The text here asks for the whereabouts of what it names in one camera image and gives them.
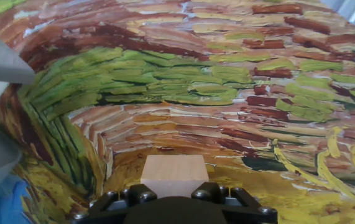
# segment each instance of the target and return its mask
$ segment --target blue patch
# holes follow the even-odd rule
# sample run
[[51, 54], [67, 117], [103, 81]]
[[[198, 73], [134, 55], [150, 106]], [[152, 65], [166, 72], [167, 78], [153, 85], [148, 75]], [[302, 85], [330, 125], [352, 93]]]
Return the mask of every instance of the blue patch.
[[29, 197], [29, 185], [16, 175], [8, 175], [0, 184], [0, 224], [30, 224], [23, 214], [21, 196]]

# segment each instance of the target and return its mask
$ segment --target painted backdrop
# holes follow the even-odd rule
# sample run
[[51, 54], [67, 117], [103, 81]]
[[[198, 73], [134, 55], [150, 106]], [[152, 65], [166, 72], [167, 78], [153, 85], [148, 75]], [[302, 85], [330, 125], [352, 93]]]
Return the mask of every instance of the painted backdrop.
[[280, 223], [355, 223], [355, 27], [318, 0], [0, 0], [0, 39], [37, 72], [0, 98], [31, 222], [201, 154]]

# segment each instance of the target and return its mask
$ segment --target painting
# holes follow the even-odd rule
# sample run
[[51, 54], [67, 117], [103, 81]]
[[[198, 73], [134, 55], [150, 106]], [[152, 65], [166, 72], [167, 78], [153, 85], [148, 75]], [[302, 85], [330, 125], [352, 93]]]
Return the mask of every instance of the painting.
[[355, 26], [319, 0], [0, 0], [0, 39], [36, 72], [0, 97], [31, 223], [149, 154], [203, 155], [279, 223], [355, 223]]

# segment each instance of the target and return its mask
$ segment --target wooden block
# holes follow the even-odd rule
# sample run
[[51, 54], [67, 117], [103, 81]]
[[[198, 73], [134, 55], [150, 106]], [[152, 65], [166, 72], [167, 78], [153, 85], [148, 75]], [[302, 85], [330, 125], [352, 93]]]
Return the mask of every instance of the wooden block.
[[192, 192], [207, 181], [209, 177], [201, 155], [150, 155], [141, 175], [141, 183], [158, 198], [191, 197]]

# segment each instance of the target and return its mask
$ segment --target red brushstroke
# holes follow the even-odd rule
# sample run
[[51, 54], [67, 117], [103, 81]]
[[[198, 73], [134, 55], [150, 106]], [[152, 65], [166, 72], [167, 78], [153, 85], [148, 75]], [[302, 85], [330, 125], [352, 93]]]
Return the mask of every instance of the red brushstroke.
[[252, 6], [253, 14], [292, 13], [303, 14], [299, 4], [279, 4], [275, 6]]
[[220, 146], [226, 147], [228, 149], [237, 150], [239, 152], [246, 152], [245, 156], [250, 157], [252, 159], [258, 158], [258, 155], [256, 154], [255, 149], [251, 149], [251, 148], [242, 146], [238, 142], [233, 141], [231, 139], [221, 138], [221, 139], [217, 139], [216, 142]]
[[276, 68], [273, 70], [258, 70], [254, 69], [254, 76], [265, 76], [272, 78], [293, 78], [289, 68]]
[[267, 142], [269, 140], [266, 137], [260, 136], [258, 134], [253, 134], [253, 133], [236, 130], [232, 128], [221, 128], [221, 134], [227, 134], [228, 136], [234, 138], [247, 139], [247, 140], [257, 141], [257, 142]]
[[310, 19], [300, 19], [300, 18], [295, 18], [295, 17], [284, 17], [285, 22], [287, 24], [296, 26], [296, 27], [301, 27], [301, 28], [306, 28], [306, 29], [311, 29], [315, 32], [320, 32], [322, 34], [331, 34], [331, 28], [321, 24], [318, 21], [313, 21]]
[[285, 48], [283, 40], [243, 40], [243, 44], [250, 49], [282, 49]]

